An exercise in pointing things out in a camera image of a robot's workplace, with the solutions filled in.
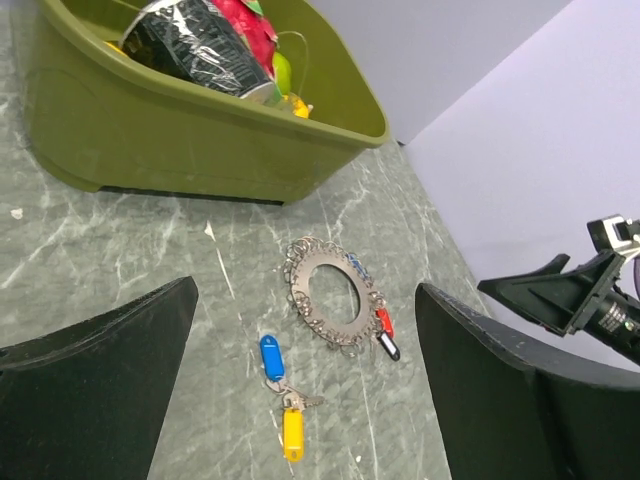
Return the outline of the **green pear toy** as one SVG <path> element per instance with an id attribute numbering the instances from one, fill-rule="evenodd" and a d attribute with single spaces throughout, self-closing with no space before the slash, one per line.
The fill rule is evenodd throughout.
<path id="1" fill-rule="evenodd" d="M 276 51 L 272 57 L 272 68 L 274 72 L 275 84 L 279 92 L 285 96 L 291 91 L 292 71 L 288 59 Z"/>

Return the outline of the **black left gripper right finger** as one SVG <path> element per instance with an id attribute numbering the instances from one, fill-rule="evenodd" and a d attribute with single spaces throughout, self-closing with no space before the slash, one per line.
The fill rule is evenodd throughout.
<path id="1" fill-rule="evenodd" d="M 639 375 L 557 349 L 430 283 L 420 348 L 455 479 L 639 477 Z"/>

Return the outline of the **yellow key tag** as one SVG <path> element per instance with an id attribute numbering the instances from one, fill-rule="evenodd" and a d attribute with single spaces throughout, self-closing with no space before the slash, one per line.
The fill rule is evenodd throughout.
<path id="1" fill-rule="evenodd" d="M 301 410 L 286 408 L 283 413 L 283 452 L 290 462 L 304 457 L 304 415 Z"/>

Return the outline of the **blue key tag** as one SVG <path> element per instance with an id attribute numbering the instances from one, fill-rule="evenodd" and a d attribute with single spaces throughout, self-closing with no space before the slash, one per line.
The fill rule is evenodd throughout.
<path id="1" fill-rule="evenodd" d="M 278 341 L 273 335 L 264 335 L 259 346 L 267 379 L 279 382 L 285 377 L 285 366 Z"/>

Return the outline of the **yellow lemon toy right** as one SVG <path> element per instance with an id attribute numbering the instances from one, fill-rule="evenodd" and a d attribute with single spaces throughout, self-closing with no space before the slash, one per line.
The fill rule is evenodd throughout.
<path id="1" fill-rule="evenodd" d="M 299 96 L 294 94 L 284 95 L 283 101 L 285 108 L 290 110 L 295 116 L 299 118 L 308 119 L 313 110 L 313 106 L 306 104 Z"/>

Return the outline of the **red key tag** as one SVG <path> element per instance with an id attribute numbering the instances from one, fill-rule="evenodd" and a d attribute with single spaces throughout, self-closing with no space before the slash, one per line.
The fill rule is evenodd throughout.
<path id="1" fill-rule="evenodd" d="M 386 308 L 378 308 L 376 311 L 376 316 L 380 321 L 382 330 L 390 337 L 394 337 L 394 329 L 390 314 Z"/>

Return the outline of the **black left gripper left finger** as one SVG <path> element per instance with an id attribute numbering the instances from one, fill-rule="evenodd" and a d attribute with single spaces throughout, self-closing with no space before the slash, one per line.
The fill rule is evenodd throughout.
<path id="1" fill-rule="evenodd" d="M 2 478 L 147 478 L 197 300 L 156 290 L 3 348 Z"/>

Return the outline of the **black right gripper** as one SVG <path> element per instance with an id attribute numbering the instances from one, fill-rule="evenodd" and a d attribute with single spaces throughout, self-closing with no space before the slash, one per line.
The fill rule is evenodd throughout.
<path id="1" fill-rule="evenodd" d="M 522 275 L 482 280 L 478 290 L 523 319 L 558 335 L 584 330 L 639 363 L 639 301 L 614 292 L 624 258 L 599 253 L 570 271 L 566 254 Z"/>

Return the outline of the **black key tag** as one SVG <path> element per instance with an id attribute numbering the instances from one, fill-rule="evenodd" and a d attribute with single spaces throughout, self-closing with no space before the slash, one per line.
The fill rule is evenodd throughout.
<path id="1" fill-rule="evenodd" d="M 384 350 L 387 353 L 387 355 L 393 361 L 399 361 L 400 360 L 401 353 L 400 353 L 399 347 L 395 343 L 394 339 L 386 331 L 382 331 L 377 336 L 377 339 L 378 339 L 379 343 L 381 344 L 381 346 L 384 348 Z"/>

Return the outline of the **olive green plastic bin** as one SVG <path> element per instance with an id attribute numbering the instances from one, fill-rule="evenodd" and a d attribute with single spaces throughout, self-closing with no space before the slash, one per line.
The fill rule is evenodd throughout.
<path id="1" fill-rule="evenodd" d="M 304 1 L 268 20 L 311 104 L 306 119 L 153 71 L 116 52 L 138 1 L 9 6 L 23 122 L 50 174 L 80 190 L 177 192 L 291 203 L 390 136 L 331 25 Z"/>

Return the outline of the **red dragon fruit toy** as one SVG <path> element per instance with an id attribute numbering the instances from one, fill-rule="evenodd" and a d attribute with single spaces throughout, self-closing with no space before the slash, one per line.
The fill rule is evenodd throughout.
<path id="1" fill-rule="evenodd" d="M 258 0 L 213 0 L 271 79 L 278 36 Z"/>

